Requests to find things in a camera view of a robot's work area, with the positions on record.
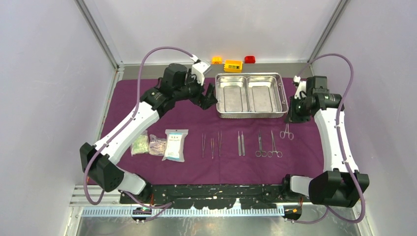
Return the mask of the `orange yellow toy block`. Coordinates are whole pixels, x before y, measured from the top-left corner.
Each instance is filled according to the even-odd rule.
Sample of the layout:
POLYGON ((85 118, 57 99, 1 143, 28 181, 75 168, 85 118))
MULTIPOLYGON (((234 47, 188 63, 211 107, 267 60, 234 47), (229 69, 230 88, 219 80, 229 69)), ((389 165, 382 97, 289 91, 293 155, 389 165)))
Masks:
POLYGON ((240 60, 225 60, 223 70, 227 73, 241 73, 243 61, 240 60))

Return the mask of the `steel instrument tray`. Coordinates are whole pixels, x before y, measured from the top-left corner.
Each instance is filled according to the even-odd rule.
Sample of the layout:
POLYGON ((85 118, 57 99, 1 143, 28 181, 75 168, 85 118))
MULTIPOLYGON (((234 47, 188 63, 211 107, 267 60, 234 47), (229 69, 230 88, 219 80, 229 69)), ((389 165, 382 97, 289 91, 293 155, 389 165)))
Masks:
POLYGON ((281 118, 289 110, 279 73, 223 73, 215 77, 220 118, 281 118))

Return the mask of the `steel tweezers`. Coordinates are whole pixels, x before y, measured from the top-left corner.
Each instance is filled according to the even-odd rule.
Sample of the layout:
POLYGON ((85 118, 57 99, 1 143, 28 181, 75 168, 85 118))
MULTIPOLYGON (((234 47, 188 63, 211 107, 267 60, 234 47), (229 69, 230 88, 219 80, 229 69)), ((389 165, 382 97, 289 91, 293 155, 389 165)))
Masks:
POLYGON ((202 158, 204 158, 204 155, 205 155, 205 145, 206 145, 206 135, 205 133, 202 133, 202 158))
POLYGON ((222 131, 218 131, 218 156, 221 157, 222 131))

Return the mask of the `steel tissue forceps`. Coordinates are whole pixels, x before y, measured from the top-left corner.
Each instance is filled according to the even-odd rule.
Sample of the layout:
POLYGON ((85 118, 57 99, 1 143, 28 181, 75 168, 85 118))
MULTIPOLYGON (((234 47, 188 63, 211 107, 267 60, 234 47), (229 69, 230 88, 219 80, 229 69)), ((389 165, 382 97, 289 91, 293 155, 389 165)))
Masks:
POLYGON ((215 141, 214 138, 210 139, 211 158, 214 159, 215 141))

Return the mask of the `steel surgical forceps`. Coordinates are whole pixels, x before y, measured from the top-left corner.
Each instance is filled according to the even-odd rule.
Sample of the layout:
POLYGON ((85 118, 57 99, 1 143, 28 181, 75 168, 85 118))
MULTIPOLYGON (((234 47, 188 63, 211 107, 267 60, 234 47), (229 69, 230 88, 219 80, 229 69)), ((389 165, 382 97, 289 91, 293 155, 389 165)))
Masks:
POLYGON ((288 138, 289 140, 294 139, 294 134, 289 130, 289 124, 288 123, 285 124, 284 130, 280 131, 279 135, 280 135, 281 139, 285 139, 285 138, 288 138))

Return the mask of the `purple cloth wrap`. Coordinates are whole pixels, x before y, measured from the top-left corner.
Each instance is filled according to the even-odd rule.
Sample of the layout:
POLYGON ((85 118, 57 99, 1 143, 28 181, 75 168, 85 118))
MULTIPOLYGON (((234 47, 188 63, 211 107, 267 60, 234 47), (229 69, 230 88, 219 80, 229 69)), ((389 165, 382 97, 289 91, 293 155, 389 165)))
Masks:
POLYGON ((162 161, 149 154, 131 155, 127 150, 118 166, 140 175, 152 184, 279 184, 287 174, 316 177, 323 172, 324 158, 319 130, 313 120, 289 124, 294 139, 281 139, 282 118, 225 119, 215 107, 202 110, 190 101, 180 101, 148 129, 159 138, 166 129, 188 129, 184 142, 184 162, 162 161), (282 158, 256 157, 261 131, 263 150, 271 151, 273 131, 282 158), (221 157, 218 156, 218 131, 222 131, 221 157), (243 131, 245 156, 238 155, 238 131, 243 131), (202 133, 206 135, 202 158, 202 133), (214 138, 214 159, 210 139, 214 138))

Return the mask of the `white sterile pouch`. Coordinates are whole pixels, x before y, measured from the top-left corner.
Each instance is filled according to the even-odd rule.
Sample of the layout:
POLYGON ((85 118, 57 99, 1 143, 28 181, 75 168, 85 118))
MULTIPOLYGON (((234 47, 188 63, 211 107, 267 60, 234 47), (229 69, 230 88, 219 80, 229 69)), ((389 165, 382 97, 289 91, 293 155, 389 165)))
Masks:
POLYGON ((184 142, 188 135, 188 129, 166 129, 167 144, 162 161, 170 160, 184 162, 184 142))

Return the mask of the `steel surgical scissors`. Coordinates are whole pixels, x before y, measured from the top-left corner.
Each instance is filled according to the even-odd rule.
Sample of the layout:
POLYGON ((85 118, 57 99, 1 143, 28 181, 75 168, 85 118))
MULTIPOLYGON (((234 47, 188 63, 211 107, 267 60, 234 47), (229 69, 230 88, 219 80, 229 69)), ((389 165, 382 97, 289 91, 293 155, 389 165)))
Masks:
POLYGON ((271 151, 267 152, 267 156, 269 158, 272 158, 273 156, 276 156, 277 158, 282 158, 283 154, 281 151, 278 151, 276 148, 274 133, 272 130, 270 131, 270 134, 271 134, 271 151))
POLYGON ((266 157, 268 154, 263 150, 261 131, 258 133, 258 145, 259 149, 255 152, 256 157, 266 157))

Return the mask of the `pink clear packet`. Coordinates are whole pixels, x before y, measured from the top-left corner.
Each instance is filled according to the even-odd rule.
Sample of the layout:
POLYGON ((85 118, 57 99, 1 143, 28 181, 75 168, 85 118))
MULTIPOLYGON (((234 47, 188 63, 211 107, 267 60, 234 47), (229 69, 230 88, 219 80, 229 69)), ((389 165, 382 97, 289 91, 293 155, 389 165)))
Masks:
POLYGON ((155 135, 149 136, 149 154, 153 156, 163 156, 165 154, 167 140, 158 138, 155 135))

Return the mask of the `green packet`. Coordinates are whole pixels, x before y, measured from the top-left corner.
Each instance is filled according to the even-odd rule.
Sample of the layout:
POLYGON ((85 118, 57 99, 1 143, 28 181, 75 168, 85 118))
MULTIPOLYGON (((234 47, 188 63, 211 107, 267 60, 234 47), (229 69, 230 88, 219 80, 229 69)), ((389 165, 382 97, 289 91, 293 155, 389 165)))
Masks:
POLYGON ((143 131, 131 145, 131 155, 144 154, 149 152, 148 131, 143 131))

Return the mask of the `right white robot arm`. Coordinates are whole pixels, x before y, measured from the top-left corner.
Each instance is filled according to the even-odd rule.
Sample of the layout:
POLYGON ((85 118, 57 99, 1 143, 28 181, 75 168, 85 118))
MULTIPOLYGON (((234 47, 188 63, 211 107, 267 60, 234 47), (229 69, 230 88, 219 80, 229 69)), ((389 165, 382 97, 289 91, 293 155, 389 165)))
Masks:
POLYGON ((324 155, 323 173, 311 178, 287 174, 283 178, 281 197, 293 202, 300 195, 311 203, 352 208, 370 184, 369 176, 360 173, 350 151, 344 126, 342 95, 330 93, 325 76, 302 80, 293 78, 297 90, 290 97, 285 122, 314 120, 320 134, 324 155))

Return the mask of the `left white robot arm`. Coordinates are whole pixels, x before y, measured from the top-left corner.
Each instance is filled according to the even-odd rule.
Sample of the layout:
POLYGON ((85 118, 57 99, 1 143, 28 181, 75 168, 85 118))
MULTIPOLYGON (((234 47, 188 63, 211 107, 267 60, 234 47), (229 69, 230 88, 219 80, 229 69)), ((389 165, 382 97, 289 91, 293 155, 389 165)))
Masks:
POLYGON ((110 133, 93 145, 81 146, 84 178, 93 180, 105 192, 115 189, 129 192, 138 203, 146 203, 151 196, 146 180, 117 164, 139 135, 173 109, 176 102, 190 100, 203 110, 217 103, 213 84, 205 86, 210 67, 204 61, 197 61, 191 68, 178 63, 166 67, 157 85, 143 93, 139 105, 110 133))

